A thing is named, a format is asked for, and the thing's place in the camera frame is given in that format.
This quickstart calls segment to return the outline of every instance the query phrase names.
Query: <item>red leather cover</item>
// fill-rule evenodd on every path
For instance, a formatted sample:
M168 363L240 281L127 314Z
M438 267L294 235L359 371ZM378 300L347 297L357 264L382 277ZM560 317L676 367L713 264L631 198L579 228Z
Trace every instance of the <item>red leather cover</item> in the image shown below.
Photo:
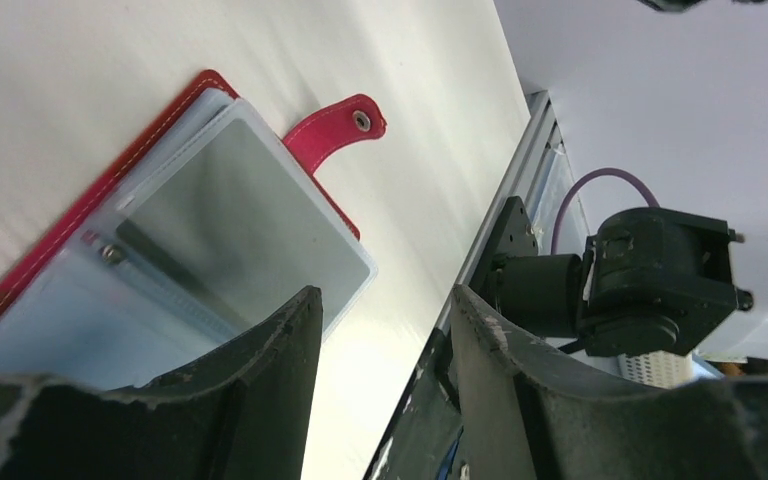
M237 92L228 85L219 73L213 70L201 72L181 92L168 107L134 140L125 151L110 165L87 190L75 201L62 217L46 232L40 241L25 255L0 281L0 316L12 305L21 292L33 281L36 275L48 264L52 257L62 248L67 239L89 217L93 210L98 208L107 196L113 191L119 181L130 172L146 152L153 147L158 140L172 127L172 125L195 102L198 96L207 88L218 88L232 98L239 98ZM349 102L351 99L362 97L358 103ZM312 114L296 126L290 135L293 136L292 148L288 146L293 155L311 175L325 158L335 150L368 138L378 138L384 133L384 120L375 102L369 97L358 95L349 100L326 107ZM352 118L354 108L364 108L370 116L378 119L376 122L376 136L369 136L360 132L358 127L348 128L345 122L345 113ZM354 224L343 214L328 193L313 179L317 187L328 198L331 205L337 210L346 225L360 238L360 233Z

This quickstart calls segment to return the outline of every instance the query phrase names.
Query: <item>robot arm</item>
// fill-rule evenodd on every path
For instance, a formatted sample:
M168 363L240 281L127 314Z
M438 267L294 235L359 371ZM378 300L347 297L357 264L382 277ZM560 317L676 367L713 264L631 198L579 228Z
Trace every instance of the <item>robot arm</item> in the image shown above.
M768 242L648 207L607 219L578 255L497 259L480 295L561 350L768 359Z

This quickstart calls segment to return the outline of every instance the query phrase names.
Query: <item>red card holder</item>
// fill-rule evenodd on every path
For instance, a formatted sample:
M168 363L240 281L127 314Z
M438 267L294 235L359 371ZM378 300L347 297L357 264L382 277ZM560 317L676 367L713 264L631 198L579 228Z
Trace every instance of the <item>red card holder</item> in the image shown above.
M125 175L133 170L208 88L219 89L234 99L239 98L237 92L216 71L205 70L193 79L84 191L30 252L3 277L0 281L0 316L31 284L79 226L104 202ZM361 140L380 138L385 131L386 122L375 102L365 95L355 95L313 113L295 126L284 139L287 149L358 239L360 232L357 227L313 174L334 151Z

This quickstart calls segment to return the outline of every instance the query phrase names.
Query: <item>card holder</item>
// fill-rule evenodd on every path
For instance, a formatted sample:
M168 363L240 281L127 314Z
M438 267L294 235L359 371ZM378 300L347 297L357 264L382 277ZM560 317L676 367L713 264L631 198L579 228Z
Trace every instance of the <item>card holder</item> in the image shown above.
M375 131L322 136L355 125L356 97L371 102L297 126L291 154L216 72L199 75L0 284L0 373L142 385L308 284L327 335L376 272L312 176L323 152L383 135L372 102Z

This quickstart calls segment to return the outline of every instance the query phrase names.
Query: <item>white surface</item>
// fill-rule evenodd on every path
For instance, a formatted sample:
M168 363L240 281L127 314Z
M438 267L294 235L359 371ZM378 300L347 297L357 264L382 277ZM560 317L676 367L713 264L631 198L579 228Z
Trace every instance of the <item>white surface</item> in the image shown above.
M752 292L754 306L729 315L699 351L768 359L768 242L752 237L732 242L729 257L734 284Z
M0 275L201 69L278 133L363 92L318 176L379 276L323 346L305 479L361 478L528 118L490 0L0 0Z
M668 208L768 239L768 3L682 15L636 0L496 0L526 88L549 90L573 173L632 171ZM588 223L643 205L582 190Z

